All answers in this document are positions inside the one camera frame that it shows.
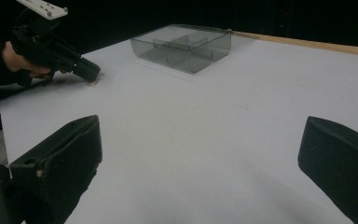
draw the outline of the white bracket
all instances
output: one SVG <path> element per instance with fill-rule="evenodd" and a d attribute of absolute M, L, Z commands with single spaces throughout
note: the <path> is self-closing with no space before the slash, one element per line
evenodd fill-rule
<path fill-rule="evenodd" d="M 42 0 L 17 0 L 17 1 L 50 21 L 57 19 L 59 17 L 66 16 L 68 14 L 67 7 L 65 8 L 57 7 Z"/>

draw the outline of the transparent plastic tray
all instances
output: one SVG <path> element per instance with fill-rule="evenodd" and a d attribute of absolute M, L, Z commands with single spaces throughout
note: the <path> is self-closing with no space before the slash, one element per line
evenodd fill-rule
<path fill-rule="evenodd" d="M 231 31 L 172 24 L 131 39 L 140 58 L 189 73 L 228 55 Z"/>

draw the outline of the human hand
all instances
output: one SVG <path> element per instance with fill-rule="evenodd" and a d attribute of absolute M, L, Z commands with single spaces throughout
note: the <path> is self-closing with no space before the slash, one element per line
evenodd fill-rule
<path fill-rule="evenodd" d="M 18 72 L 21 69 L 29 70 L 30 77 L 42 78 L 45 80 L 51 80 L 51 76 L 48 75 L 50 68 L 38 66 L 29 62 L 23 56 L 14 51 L 11 43 L 7 41 L 2 50 L 2 57 L 7 66 L 7 69 L 11 72 Z"/>

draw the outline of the clear compartment box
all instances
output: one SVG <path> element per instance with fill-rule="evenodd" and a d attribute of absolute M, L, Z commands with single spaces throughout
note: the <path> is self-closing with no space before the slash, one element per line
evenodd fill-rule
<path fill-rule="evenodd" d="M 231 31 L 172 24 L 131 39 L 140 58 L 189 73 L 228 55 Z"/>

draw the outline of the white tabletop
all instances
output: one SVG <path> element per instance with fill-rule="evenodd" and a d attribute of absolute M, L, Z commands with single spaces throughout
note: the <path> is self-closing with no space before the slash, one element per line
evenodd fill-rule
<path fill-rule="evenodd" d="M 130 41 L 73 75 L 0 102 L 9 161 L 98 115 L 103 162 L 68 224 L 351 223 L 297 165 L 308 116 L 358 132 L 358 55 L 232 36 L 196 75 L 138 59 Z"/>

